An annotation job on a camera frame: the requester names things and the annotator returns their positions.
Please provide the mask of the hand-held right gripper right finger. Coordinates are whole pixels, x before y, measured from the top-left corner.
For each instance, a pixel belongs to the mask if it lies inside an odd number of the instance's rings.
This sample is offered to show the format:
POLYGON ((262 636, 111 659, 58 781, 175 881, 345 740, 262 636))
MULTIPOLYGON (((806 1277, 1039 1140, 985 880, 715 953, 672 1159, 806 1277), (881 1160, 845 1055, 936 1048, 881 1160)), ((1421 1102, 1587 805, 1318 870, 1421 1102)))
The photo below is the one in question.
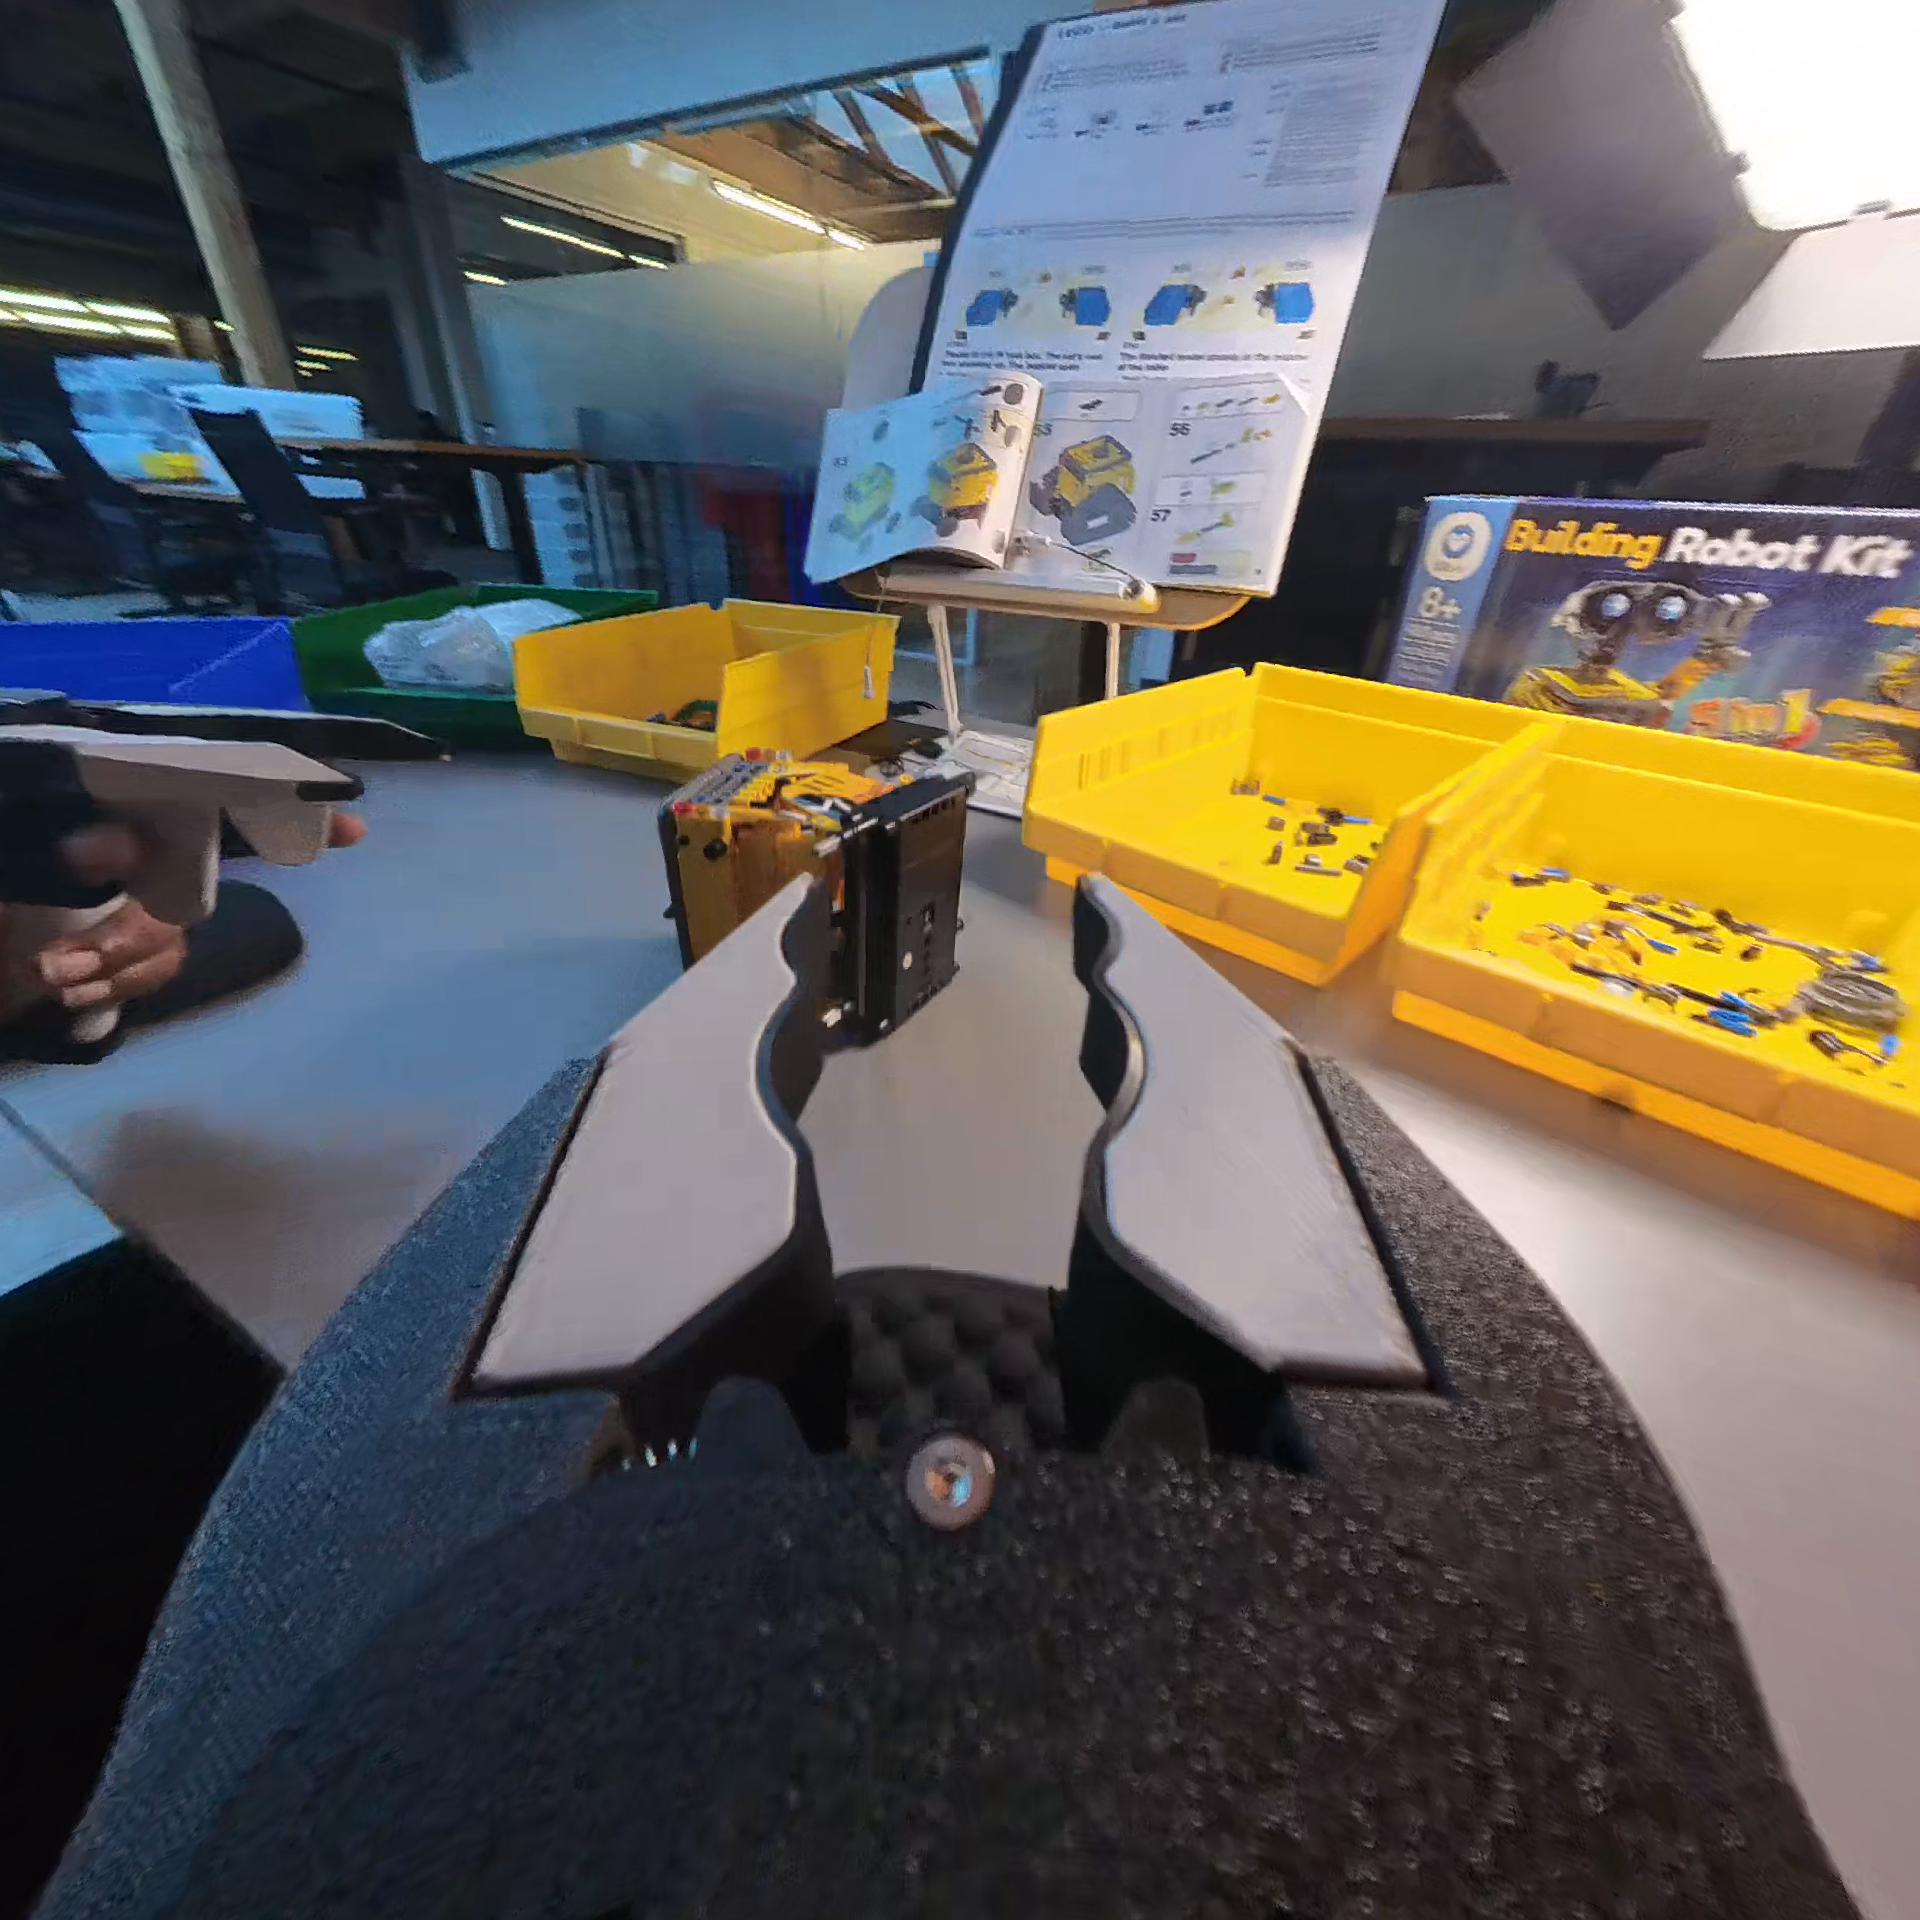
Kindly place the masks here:
POLYGON ((1063 1287, 1071 1428, 1178 1384, 1200 1428, 1285 1428, 1295 1387, 1429 1397, 1411 1300, 1305 1048, 1114 880, 1073 895, 1101 1118, 1063 1287))

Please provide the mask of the scattered small mixed brick parts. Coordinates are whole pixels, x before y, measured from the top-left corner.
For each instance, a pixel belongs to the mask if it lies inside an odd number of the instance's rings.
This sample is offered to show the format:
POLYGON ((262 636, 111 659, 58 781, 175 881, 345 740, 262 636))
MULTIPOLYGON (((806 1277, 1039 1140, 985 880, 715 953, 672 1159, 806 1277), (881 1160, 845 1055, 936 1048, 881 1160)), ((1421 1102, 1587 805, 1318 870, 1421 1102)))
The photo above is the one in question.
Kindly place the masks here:
POLYGON ((1386 829, 1345 807, 1288 800, 1259 775, 1240 775, 1233 801, 1230 864, 1307 877, 1367 876, 1386 851, 1386 829))

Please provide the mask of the yellow toy brick vehicle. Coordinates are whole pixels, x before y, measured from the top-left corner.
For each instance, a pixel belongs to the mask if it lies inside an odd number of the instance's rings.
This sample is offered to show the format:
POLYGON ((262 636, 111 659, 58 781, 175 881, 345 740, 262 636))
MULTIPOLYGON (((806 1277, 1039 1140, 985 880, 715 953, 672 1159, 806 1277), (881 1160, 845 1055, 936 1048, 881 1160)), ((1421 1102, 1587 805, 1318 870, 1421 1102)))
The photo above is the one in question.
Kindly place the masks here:
POLYGON ((719 759, 658 809, 671 919, 694 968, 792 880, 827 899, 816 1015, 890 1038, 958 974, 973 775, 837 759, 719 759))

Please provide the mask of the wooden table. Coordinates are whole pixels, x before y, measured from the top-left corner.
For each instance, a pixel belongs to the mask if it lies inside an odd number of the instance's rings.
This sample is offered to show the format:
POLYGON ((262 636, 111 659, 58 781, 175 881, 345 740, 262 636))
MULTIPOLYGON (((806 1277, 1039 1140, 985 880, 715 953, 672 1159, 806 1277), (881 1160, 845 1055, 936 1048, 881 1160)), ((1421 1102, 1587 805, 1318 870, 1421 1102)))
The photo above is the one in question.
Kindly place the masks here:
POLYGON ((526 483, 531 476, 560 469, 585 469, 592 455, 576 448, 519 448, 499 444, 434 440, 434 439, 330 439, 291 437, 285 448, 349 467, 366 464, 442 464, 470 472, 485 472, 499 483, 503 516, 519 576, 529 585, 545 585, 526 483))

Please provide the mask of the person's left hand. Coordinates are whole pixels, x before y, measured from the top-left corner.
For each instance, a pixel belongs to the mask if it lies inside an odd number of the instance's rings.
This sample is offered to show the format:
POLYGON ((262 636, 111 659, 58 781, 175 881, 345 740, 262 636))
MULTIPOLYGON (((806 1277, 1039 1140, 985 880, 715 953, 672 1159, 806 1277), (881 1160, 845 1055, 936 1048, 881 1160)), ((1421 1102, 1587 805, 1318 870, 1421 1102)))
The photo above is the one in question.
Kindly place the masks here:
POLYGON ((135 996, 181 968, 184 935, 195 923, 161 919, 130 893, 151 852, 137 827, 107 816, 62 841, 71 877, 106 886, 104 902, 66 909, 5 899, 2 1025, 23 1012, 56 1012, 75 1040, 98 1040, 135 996))

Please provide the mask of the white printed sheet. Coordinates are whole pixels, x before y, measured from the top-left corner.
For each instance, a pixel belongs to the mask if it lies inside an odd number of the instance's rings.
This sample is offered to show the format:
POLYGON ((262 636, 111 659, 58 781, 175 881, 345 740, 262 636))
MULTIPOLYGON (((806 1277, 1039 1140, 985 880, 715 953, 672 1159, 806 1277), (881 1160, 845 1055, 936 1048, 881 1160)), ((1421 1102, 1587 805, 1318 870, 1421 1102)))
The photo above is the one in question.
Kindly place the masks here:
POLYGON ((949 777, 967 777, 967 805, 995 819, 1019 821, 1033 775, 1037 737, 967 727, 944 742, 941 766, 949 777))

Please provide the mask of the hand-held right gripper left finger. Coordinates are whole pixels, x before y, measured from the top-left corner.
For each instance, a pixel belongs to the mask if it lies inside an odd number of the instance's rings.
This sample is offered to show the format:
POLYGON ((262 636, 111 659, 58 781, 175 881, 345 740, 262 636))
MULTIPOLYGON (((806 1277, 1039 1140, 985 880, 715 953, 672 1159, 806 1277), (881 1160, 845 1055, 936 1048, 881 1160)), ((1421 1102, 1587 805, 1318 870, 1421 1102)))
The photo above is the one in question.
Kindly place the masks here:
POLYGON ((842 1427, 842 1302, 801 1118, 832 895, 792 880, 605 1048, 493 1284, 465 1399, 605 1389, 695 1428, 730 1379, 842 1427))

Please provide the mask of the instruction booklet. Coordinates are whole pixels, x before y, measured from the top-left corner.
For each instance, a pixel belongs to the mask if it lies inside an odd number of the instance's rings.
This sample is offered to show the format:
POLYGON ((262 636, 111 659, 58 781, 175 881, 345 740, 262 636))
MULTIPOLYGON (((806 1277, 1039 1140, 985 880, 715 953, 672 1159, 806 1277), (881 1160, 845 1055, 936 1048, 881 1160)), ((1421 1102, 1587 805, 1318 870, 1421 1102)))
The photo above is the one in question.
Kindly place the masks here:
POLYGON ((1274 593, 1443 13, 1039 27, 936 257, 907 396, 827 413, 806 574, 1274 593))

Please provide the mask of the green plastic bin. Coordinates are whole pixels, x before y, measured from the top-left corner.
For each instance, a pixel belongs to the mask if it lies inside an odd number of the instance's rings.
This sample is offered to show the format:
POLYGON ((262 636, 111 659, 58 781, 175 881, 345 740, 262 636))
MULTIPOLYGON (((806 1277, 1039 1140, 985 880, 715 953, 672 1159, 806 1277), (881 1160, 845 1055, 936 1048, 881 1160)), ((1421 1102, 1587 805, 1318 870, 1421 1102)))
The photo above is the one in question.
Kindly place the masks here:
POLYGON ((377 717, 465 751, 537 751, 521 728, 512 688, 386 688, 366 659, 366 639, 395 620, 442 617, 461 607, 507 605, 542 597, 578 620, 624 617, 658 607, 654 591, 463 583, 403 593, 362 607, 303 614, 293 622, 306 699, 321 713, 377 717))

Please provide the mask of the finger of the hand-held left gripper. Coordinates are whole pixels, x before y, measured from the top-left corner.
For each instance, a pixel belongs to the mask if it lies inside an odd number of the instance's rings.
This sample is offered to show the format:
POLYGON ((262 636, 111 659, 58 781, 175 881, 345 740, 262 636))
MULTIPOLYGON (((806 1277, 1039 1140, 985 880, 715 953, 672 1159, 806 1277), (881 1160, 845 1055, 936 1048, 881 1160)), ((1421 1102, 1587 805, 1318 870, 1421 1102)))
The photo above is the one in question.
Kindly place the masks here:
POLYGON ((104 807, 240 800, 351 801, 360 777, 274 740, 128 735, 83 727, 14 727, 2 733, 5 788, 73 788, 104 807))
POLYGON ((446 761, 451 756, 446 740, 371 715, 191 704, 90 704, 45 688, 5 688, 2 727, 263 742, 317 761, 446 761))

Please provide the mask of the black office chair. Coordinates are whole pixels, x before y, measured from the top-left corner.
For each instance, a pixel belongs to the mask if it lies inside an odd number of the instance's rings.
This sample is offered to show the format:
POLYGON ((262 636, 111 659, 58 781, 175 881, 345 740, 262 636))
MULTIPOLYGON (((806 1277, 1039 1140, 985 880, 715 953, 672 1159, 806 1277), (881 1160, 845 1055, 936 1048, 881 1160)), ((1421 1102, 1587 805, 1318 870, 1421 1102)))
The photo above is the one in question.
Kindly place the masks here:
POLYGON ((398 521, 371 497, 314 495, 253 412, 189 408, 214 460, 248 505, 256 600, 269 612, 322 612, 458 585, 416 564, 398 521))

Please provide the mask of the clear plastic bag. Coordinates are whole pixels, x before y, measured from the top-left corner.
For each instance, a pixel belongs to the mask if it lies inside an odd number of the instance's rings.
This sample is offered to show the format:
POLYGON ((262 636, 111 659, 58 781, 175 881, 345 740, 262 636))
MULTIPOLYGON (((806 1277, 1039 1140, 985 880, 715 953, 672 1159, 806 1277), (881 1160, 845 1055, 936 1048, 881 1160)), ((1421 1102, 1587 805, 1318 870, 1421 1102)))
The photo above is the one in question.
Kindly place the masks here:
POLYGON ((581 617, 575 607, 533 593, 461 605, 379 625, 363 641, 363 659, 385 688, 512 694, 517 639, 581 617))

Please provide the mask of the wooden post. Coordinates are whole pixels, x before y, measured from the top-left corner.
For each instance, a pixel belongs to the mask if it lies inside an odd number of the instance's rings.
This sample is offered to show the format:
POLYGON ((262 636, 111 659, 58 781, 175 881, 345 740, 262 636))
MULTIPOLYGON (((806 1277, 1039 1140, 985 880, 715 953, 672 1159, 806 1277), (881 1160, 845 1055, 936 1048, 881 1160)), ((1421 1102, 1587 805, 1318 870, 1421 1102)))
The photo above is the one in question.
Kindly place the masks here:
POLYGON ((118 3, 115 11, 245 381, 291 390, 297 381, 293 348, 203 79, 186 4, 118 3))

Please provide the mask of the heap of blue black brick parts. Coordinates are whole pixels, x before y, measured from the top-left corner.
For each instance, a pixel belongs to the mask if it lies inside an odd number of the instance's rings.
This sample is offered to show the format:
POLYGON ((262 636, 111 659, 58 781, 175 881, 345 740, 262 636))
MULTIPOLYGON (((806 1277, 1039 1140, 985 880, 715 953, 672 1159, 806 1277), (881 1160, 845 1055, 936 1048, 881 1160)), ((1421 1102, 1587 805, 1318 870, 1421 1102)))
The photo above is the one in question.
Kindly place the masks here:
POLYGON ((1550 1011, 1632 1015, 1791 1071, 1898 1081, 1915 1057, 1915 981, 1874 950, 1568 865, 1497 868, 1465 949, 1550 1011))

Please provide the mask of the frosted glass partition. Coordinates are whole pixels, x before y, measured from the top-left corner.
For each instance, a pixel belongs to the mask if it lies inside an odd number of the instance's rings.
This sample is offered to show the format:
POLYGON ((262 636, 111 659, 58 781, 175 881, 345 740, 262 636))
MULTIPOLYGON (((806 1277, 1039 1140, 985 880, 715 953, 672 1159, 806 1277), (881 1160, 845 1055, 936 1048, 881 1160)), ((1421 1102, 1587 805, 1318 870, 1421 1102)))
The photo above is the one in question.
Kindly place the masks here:
POLYGON ((563 452, 521 480, 523 574, 560 600, 832 605, 803 569, 826 416, 864 313, 927 264, 827 247, 471 286, 471 437, 563 452))

